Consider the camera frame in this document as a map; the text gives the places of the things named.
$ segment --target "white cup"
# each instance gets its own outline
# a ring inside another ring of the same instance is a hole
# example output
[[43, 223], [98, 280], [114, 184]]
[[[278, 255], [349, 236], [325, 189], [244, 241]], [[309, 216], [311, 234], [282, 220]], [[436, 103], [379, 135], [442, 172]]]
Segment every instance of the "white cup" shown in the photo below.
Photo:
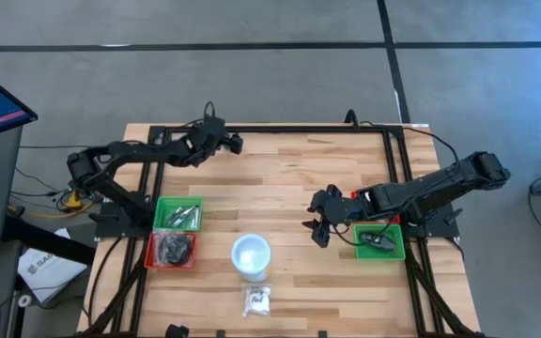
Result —
[[231, 261], [244, 279], [254, 283], [262, 282], [267, 278], [271, 247], [260, 235], [243, 235], [233, 244]]

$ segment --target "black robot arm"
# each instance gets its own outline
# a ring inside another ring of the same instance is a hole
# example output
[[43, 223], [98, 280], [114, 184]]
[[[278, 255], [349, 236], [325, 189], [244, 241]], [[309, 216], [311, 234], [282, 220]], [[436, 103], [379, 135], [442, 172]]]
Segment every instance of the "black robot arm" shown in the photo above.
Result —
[[227, 133], [223, 119], [204, 115], [201, 122], [194, 123], [192, 130], [177, 140], [155, 146], [140, 141], [94, 146], [70, 154], [67, 165], [76, 188], [108, 197], [120, 206], [133, 225], [142, 226], [150, 221], [153, 210], [141, 193], [129, 192], [114, 181], [116, 170], [126, 163], [157, 161], [176, 167], [196, 167], [221, 146], [240, 154], [243, 141], [237, 134]]
[[475, 152], [447, 168], [406, 183], [385, 183], [342, 197], [334, 185], [314, 194], [308, 211], [320, 220], [304, 223], [313, 228], [312, 239], [322, 248], [329, 243], [330, 225], [385, 219], [399, 214], [407, 223], [421, 223], [439, 207], [472, 190], [498, 189], [510, 177], [496, 155]]

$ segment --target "butcher block tabletop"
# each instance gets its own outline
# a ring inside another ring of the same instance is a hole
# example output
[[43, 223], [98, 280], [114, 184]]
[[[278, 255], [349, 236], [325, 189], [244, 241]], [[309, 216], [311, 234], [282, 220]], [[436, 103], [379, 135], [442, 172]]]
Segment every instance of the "butcher block tabletop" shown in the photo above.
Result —
[[[149, 124], [129, 124], [126, 140], [147, 140]], [[405, 131], [415, 177], [438, 170], [431, 137]], [[169, 324], [190, 329], [190, 336], [330, 337], [416, 336], [404, 261], [363, 261], [337, 236], [319, 248], [306, 209], [314, 192], [335, 184], [344, 194], [389, 181], [380, 133], [243, 133], [240, 155], [221, 150], [198, 168], [166, 165], [161, 196], [201, 196], [204, 215], [197, 234], [194, 269], [149, 269], [139, 336], [164, 336]], [[393, 139], [399, 180], [404, 181]], [[136, 191], [141, 164], [128, 164], [116, 182]], [[149, 189], [156, 165], [150, 169]], [[270, 315], [243, 317], [242, 286], [231, 263], [233, 242], [257, 233], [270, 244], [272, 259], [265, 282], [270, 285]], [[353, 231], [345, 234], [353, 240]], [[95, 271], [115, 240], [97, 248], [85, 306]], [[118, 289], [127, 239], [122, 239], [103, 267], [94, 298], [93, 319]], [[135, 259], [142, 242], [138, 241]], [[451, 243], [428, 242], [438, 290], [472, 330], [479, 330], [460, 252]], [[127, 297], [121, 330], [131, 319], [134, 288]], [[427, 329], [432, 330], [428, 300], [421, 288]], [[87, 327], [81, 316], [78, 330]]]

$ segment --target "green bin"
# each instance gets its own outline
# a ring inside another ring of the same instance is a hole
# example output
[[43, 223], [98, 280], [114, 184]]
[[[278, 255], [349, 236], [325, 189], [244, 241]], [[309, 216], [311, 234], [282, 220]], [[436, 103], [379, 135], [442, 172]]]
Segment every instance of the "green bin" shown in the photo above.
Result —
[[[179, 207], [189, 208], [193, 206], [198, 206], [198, 217], [195, 228], [188, 228], [183, 224], [178, 227], [170, 227], [166, 225], [166, 220], [171, 217]], [[201, 224], [202, 197], [164, 196], [158, 198], [153, 230], [199, 231]]]
[[[360, 243], [360, 234], [363, 232], [377, 233], [383, 229], [385, 224], [354, 224], [354, 240]], [[384, 234], [395, 243], [393, 251], [384, 251], [374, 248], [370, 245], [361, 245], [356, 247], [356, 259], [368, 260], [404, 260], [404, 241], [402, 239], [402, 230], [398, 224], [390, 224], [390, 227]]]

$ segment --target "concrete floor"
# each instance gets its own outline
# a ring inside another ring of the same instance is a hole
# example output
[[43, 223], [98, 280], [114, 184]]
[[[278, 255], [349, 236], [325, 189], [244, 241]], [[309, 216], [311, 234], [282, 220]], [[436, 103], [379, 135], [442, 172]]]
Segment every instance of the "concrete floor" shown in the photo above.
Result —
[[[400, 42], [541, 41], [541, 2], [386, 3]], [[383, 41], [383, 34], [369, 0], [0, 0], [0, 45], [247, 41]], [[513, 173], [505, 189], [456, 201], [464, 208], [458, 223], [483, 331], [541, 337], [541, 229], [527, 207], [527, 186], [541, 177], [541, 49], [398, 50], [397, 57], [411, 121], [429, 123], [460, 156], [495, 152]], [[333, 122], [349, 108], [362, 119], [400, 121], [382, 49], [0, 53], [0, 84], [39, 114], [24, 128], [25, 145], [107, 143], [130, 122], [191, 120], [207, 100], [232, 122]], [[64, 187], [68, 153], [22, 150], [18, 167]], [[438, 155], [441, 165], [451, 163], [447, 149], [438, 146]], [[24, 177], [14, 189], [41, 192]], [[535, 208], [541, 218], [541, 198]], [[65, 295], [84, 289], [77, 284]], [[79, 311], [79, 300], [30, 308], [23, 336], [70, 334]]]

